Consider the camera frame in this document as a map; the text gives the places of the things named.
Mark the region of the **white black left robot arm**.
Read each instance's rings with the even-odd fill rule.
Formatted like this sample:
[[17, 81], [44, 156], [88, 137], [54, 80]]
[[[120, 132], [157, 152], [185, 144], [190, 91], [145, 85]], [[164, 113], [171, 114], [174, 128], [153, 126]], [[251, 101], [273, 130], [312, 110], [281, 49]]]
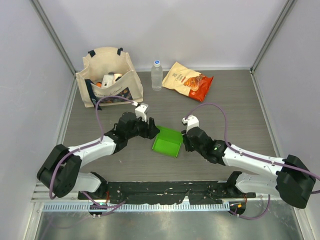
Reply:
[[134, 137], [153, 139], [159, 132], [154, 118], [143, 121], [133, 112], [125, 112], [102, 138], [73, 147], [56, 145], [36, 177], [51, 191], [52, 197], [63, 198], [77, 191], [80, 199], [90, 196], [100, 200], [107, 195], [107, 181], [96, 172], [81, 173], [80, 169], [99, 158], [118, 153]]

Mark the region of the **orange beige snack bag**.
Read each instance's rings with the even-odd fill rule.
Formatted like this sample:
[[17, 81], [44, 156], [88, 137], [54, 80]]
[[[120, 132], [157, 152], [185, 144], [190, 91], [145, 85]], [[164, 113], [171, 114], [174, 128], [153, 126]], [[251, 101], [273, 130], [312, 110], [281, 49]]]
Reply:
[[164, 77], [162, 86], [196, 101], [203, 102], [210, 90], [213, 79], [214, 76], [205, 76], [198, 71], [175, 62]]

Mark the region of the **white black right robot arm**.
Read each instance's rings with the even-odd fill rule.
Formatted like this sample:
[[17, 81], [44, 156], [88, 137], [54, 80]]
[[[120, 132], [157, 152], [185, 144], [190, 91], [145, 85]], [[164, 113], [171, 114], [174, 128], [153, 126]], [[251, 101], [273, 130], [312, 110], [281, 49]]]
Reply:
[[181, 132], [186, 151], [196, 151], [212, 164], [236, 167], [227, 180], [226, 193], [233, 198], [244, 193], [262, 193], [280, 197], [287, 204], [304, 209], [316, 183], [315, 177], [296, 156], [268, 157], [243, 151], [234, 144], [213, 140], [199, 127]]

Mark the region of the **beige canvas tote bag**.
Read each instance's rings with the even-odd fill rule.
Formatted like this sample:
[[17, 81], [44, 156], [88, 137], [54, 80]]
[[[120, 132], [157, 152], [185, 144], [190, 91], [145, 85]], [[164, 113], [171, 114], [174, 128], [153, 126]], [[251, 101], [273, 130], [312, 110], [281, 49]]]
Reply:
[[130, 55], [123, 48], [100, 47], [82, 58], [83, 70], [76, 73], [80, 96], [86, 108], [143, 101], [143, 86]]

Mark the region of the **clear plastic water bottle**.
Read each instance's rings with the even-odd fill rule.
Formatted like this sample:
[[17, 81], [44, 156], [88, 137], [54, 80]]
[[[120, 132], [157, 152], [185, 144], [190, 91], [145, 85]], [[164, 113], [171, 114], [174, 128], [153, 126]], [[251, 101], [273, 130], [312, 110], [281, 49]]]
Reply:
[[154, 91], [162, 89], [163, 68], [159, 60], [155, 60], [151, 67], [151, 87]]

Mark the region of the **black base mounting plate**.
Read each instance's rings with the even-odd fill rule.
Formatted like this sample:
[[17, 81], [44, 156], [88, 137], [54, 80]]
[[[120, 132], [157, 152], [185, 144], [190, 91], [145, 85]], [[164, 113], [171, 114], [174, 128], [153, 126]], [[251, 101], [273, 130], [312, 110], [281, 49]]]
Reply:
[[205, 205], [220, 204], [222, 199], [256, 197], [254, 192], [242, 193], [225, 181], [103, 181], [87, 194], [94, 200], [130, 205], [179, 205], [185, 197], [191, 205]]

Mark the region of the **white box in bag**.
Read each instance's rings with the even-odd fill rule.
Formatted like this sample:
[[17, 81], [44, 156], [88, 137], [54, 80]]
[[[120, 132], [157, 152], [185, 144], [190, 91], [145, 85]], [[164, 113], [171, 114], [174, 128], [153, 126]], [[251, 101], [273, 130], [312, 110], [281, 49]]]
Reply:
[[114, 79], [115, 79], [114, 74], [106, 74], [106, 75], [104, 75], [103, 79], [102, 79], [102, 82], [101, 82], [102, 83], [101, 87], [102, 88], [108, 88], [108, 87], [112, 86], [113, 82], [114, 82]]

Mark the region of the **green paper box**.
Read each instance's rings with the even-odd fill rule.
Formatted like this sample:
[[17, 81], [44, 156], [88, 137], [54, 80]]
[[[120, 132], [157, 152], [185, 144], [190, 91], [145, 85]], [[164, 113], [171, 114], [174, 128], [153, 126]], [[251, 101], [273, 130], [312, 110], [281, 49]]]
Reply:
[[159, 154], [177, 158], [183, 143], [181, 132], [160, 125], [157, 128], [159, 133], [154, 140], [152, 150]]

